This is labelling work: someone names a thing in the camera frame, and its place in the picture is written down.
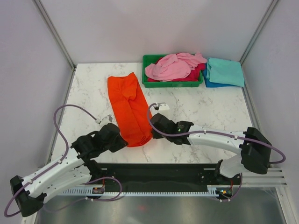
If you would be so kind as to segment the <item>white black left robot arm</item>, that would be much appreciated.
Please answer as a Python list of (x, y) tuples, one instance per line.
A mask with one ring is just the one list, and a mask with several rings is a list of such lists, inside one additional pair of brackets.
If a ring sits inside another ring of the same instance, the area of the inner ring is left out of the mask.
[(11, 191), (22, 217), (38, 212), (54, 196), (80, 184), (99, 183), (105, 179), (95, 158), (105, 151), (117, 152), (128, 146), (113, 123), (77, 138), (61, 158), (26, 177), (10, 180)]

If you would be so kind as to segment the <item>orange t shirt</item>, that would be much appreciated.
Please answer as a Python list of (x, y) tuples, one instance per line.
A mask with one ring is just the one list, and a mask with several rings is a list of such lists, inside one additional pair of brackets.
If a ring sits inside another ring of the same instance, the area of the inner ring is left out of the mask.
[(135, 73), (108, 77), (107, 89), (117, 125), (128, 147), (145, 145), (152, 139), (152, 128), (147, 120), (149, 106)]

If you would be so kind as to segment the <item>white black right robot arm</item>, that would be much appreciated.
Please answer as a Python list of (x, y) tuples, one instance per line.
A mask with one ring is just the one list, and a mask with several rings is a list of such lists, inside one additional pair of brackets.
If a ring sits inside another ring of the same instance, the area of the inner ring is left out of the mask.
[(150, 119), (154, 139), (165, 138), (176, 145), (204, 145), (234, 153), (220, 160), (214, 171), (218, 183), (226, 183), (239, 173), (250, 171), (265, 175), (268, 172), (271, 143), (253, 127), (244, 132), (229, 132), (206, 128), (188, 121), (173, 122), (157, 113)]

